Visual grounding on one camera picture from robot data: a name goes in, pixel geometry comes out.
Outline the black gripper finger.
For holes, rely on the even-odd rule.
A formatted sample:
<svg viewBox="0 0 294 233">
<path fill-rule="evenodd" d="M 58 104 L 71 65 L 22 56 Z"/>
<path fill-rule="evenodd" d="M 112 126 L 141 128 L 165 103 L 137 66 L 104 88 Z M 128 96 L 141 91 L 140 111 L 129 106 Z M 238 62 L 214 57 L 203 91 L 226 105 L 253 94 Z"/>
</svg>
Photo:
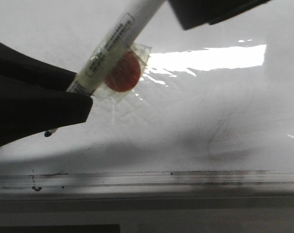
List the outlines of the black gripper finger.
<svg viewBox="0 0 294 233">
<path fill-rule="evenodd" d="M 90 97 L 24 84 L 0 75 L 0 147 L 49 129 L 84 123 Z"/>
<path fill-rule="evenodd" d="M 217 24 L 251 10 L 268 0 L 170 0 L 183 30 Z"/>
<path fill-rule="evenodd" d="M 76 73 L 31 58 L 0 42 L 0 75 L 46 89 L 65 91 Z"/>
</svg>

